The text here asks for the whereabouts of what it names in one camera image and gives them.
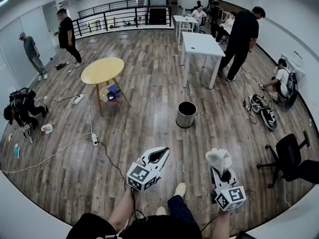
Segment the large white rectangular table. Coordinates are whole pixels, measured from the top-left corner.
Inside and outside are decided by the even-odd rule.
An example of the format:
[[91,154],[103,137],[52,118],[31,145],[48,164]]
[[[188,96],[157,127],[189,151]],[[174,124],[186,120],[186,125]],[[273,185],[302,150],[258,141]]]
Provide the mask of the large white rectangular table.
[[183,66],[184,63],[186,63],[183,73],[183,87],[186,88],[187,85],[190,56],[202,55],[204,57],[202,63],[203,67],[205,67],[206,65],[206,60],[208,56],[217,58],[217,62],[215,63],[215,67],[209,84],[209,89],[212,89],[216,80],[221,59],[225,57],[223,50],[211,35],[193,32],[183,32],[182,36],[183,45],[180,64],[181,66]]

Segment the person's dark plaid trousers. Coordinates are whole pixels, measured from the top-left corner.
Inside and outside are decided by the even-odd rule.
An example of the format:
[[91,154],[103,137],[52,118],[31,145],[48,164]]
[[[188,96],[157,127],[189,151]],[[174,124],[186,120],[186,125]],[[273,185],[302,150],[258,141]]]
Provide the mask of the person's dark plaid trousers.
[[198,228],[198,224],[195,221],[192,212],[187,207],[182,196],[175,195],[170,198],[167,202],[169,208],[169,214],[171,217],[178,219],[181,222],[184,222],[189,225],[194,225]]

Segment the metal trash bin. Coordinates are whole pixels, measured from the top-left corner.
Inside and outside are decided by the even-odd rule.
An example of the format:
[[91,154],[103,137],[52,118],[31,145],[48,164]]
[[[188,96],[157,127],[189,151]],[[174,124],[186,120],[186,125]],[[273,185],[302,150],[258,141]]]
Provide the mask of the metal trash bin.
[[196,114],[196,106],[192,102],[184,101],[178,105],[176,124],[180,128],[192,126]]

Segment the white cloth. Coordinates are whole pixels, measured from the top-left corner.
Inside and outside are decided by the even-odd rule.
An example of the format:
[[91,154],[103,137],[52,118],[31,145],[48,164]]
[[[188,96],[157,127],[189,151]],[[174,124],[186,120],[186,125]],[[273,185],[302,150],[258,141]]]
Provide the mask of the white cloth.
[[228,150],[213,148],[205,155],[207,163],[222,176],[232,165],[232,158]]

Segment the white low bench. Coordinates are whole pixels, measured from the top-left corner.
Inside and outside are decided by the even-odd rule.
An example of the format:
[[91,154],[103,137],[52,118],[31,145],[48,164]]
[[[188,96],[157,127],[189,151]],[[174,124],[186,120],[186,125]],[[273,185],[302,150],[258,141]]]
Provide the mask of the white low bench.
[[282,53],[281,58],[286,61],[287,69],[295,73],[298,82],[306,75],[304,60],[297,51],[293,51],[290,55]]

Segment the person's left forearm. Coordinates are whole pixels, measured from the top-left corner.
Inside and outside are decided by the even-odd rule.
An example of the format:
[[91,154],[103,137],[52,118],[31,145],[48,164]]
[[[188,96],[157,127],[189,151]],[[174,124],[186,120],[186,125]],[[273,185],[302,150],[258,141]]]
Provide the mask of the person's left forearm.
[[117,233],[123,229],[127,221],[131,219],[133,210],[132,188],[128,187],[108,219],[108,222]]

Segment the round yellow wooden table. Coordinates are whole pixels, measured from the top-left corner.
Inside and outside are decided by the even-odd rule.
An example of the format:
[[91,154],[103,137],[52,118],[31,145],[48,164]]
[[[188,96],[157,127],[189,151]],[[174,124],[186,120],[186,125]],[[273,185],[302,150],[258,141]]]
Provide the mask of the round yellow wooden table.
[[108,83],[110,80],[113,80],[125,101],[131,107],[129,100],[116,80],[116,76],[118,76],[123,69],[124,61],[122,59],[116,57],[107,57],[91,63],[83,70],[81,74],[81,80],[83,83],[95,86],[100,116],[103,116],[103,112],[101,107],[99,84]]

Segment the black office chair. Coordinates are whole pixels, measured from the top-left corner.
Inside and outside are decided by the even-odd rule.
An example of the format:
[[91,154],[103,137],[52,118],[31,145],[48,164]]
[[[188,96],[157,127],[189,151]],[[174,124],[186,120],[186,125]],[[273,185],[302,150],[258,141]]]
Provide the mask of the black office chair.
[[257,169],[262,167],[275,167],[273,182],[268,184],[268,188],[275,186],[280,171],[283,173],[283,178],[288,182],[303,179],[319,185],[319,161],[308,159],[301,161],[300,149],[304,146],[310,147],[307,132],[303,131],[303,134],[305,139],[300,144],[297,142],[296,136],[291,133],[276,144],[276,150],[268,144],[265,145],[265,148],[270,150],[274,162],[268,164],[258,163],[256,167]]

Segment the person's right forearm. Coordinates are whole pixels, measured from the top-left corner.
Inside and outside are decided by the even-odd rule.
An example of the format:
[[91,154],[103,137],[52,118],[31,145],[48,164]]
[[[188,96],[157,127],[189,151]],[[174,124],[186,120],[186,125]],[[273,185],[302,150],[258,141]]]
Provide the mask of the person's right forearm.
[[230,211],[218,210],[216,222],[210,239],[229,239],[230,236]]

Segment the small white rectangular table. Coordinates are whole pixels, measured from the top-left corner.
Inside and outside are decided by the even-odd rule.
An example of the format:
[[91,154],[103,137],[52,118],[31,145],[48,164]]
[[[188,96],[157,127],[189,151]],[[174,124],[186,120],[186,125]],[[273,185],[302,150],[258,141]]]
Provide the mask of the small white rectangular table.
[[173,18],[176,21],[175,35],[178,37],[178,45],[180,45],[181,31],[193,32],[197,21],[190,16],[174,15]]

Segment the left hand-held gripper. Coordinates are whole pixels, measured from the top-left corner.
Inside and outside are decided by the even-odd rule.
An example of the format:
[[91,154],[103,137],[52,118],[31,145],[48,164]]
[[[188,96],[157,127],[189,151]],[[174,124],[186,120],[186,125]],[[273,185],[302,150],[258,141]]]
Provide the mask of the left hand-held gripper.
[[168,147],[155,147],[147,150],[128,170],[126,174],[128,185],[138,191],[145,191],[156,184],[161,179],[160,170],[169,153]]

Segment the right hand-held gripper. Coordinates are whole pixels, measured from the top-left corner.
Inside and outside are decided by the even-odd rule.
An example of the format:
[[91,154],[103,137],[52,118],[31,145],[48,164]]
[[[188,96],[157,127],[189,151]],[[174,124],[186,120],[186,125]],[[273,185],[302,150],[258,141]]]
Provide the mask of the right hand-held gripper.
[[[230,174],[229,183],[236,183],[237,177],[233,169],[227,170]],[[213,185],[221,184],[218,170],[210,167],[211,181]],[[216,187],[211,192],[212,204],[217,203],[221,210],[230,211],[240,207],[246,201],[245,190],[243,186],[234,186],[232,184]]]

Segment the person's right beige shoe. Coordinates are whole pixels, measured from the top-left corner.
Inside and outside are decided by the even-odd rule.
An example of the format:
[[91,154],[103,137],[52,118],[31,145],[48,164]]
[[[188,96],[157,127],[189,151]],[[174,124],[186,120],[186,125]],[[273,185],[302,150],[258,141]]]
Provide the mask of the person's right beige shoe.
[[186,184],[185,183],[179,183],[178,186],[175,189],[175,193],[174,196],[180,196],[180,197],[184,197],[186,193]]

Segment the black backpack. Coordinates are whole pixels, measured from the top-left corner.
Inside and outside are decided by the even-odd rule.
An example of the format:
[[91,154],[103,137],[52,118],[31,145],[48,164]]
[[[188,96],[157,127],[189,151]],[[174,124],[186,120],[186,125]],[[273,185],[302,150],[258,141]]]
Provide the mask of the black backpack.
[[287,110],[289,110],[293,106],[293,104],[298,96],[298,92],[299,92],[298,91],[297,77],[296,77],[296,74],[293,72],[291,72],[289,74],[288,82],[287,82],[287,89],[288,89],[289,93],[288,93],[288,96],[286,98],[285,107]]

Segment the black metal railing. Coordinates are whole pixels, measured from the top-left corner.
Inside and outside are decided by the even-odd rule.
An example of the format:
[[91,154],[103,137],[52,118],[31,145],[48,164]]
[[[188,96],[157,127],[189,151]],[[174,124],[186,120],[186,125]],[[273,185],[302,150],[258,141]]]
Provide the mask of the black metal railing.
[[174,29],[170,5],[122,0],[85,9],[73,20],[75,38],[136,29]]

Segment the person's black shirt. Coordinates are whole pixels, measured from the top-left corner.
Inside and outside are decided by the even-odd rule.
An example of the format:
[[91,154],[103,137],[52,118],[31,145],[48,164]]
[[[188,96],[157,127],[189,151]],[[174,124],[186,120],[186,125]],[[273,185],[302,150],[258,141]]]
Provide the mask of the person's black shirt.
[[133,221],[120,233],[105,219],[85,213],[72,227],[66,239],[202,239],[196,224],[172,216],[149,216],[147,221]]

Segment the blue plastic packet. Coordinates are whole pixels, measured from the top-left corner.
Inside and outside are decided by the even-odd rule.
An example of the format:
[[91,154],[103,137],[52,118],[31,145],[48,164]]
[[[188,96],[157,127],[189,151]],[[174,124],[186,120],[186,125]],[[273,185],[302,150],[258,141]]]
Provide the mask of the blue plastic packet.
[[117,102],[120,99],[120,90],[116,84],[107,87],[107,98],[109,102]]

